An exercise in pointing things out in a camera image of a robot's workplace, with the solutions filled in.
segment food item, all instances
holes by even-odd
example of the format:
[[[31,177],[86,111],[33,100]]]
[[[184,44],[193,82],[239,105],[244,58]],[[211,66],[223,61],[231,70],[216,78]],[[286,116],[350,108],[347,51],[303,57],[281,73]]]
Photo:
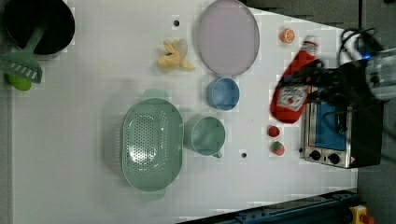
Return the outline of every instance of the food item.
[[[276,126],[271,126],[268,129],[268,135],[270,135],[271,137],[277,137],[280,134],[280,130],[276,127]]]
[[[32,88],[32,82],[21,77],[6,75],[9,84],[19,91],[29,91]]]
[[[195,69],[191,63],[184,59],[188,50],[185,39],[180,39],[178,41],[175,39],[172,43],[165,40],[163,44],[167,50],[167,53],[158,59],[158,66],[161,68],[175,68],[180,66],[181,68],[191,71]]]
[[[294,31],[286,28],[280,33],[280,40],[285,44],[290,44],[294,41],[295,34]]]
[[[285,153],[285,147],[280,142],[276,141],[271,145],[271,151],[277,156],[282,156]]]

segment orange ball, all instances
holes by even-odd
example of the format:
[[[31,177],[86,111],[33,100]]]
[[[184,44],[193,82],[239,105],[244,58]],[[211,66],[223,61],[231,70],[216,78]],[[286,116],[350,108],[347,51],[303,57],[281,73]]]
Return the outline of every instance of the orange ball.
[[[285,44],[292,43],[295,37],[294,31],[289,28],[284,29],[282,33],[280,33],[280,40]]]

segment white table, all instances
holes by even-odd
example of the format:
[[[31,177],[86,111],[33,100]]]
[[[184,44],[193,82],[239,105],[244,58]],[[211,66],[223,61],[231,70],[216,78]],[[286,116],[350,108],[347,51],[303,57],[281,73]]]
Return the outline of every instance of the white table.
[[[341,30],[251,9],[261,51],[238,77],[239,105],[219,112],[202,97],[214,79],[199,60],[194,26],[212,1],[68,2],[75,10],[75,44],[43,62],[44,83],[13,92],[13,218],[15,224],[174,223],[319,195],[357,185],[357,170],[300,158],[301,124],[276,123],[268,105],[276,81],[308,34],[320,37],[319,57],[335,66]],[[180,19],[180,27],[173,20]],[[282,27],[297,37],[289,46]],[[193,73],[164,74],[155,61],[166,38],[188,40]],[[147,88],[169,91],[186,121],[195,114],[220,118],[227,130],[223,158],[184,150],[182,170],[159,201],[143,202],[120,172],[120,123]],[[273,156],[266,134],[281,127],[286,147]]]

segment green colander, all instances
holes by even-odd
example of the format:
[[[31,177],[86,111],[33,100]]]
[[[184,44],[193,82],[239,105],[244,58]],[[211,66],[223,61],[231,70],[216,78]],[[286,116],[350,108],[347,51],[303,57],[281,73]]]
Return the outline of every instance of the green colander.
[[[126,115],[121,134],[121,168],[142,191],[165,189],[182,163],[183,120],[166,91],[147,90]]]

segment ketchup bottle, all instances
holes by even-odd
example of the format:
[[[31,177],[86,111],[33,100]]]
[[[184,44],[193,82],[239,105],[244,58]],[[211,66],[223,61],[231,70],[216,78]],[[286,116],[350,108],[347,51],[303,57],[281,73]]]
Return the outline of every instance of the ketchup bottle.
[[[315,41],[315,37],[307,36],[300,51],[283,73],[282,78],[291,76],[298,72],[302,66],[313,62],[316,59],[317,49],[318,43]],[[308,86],[276,87],[270,106],[272,116],[284,123],[296,122],[303,114],[308,90]]]

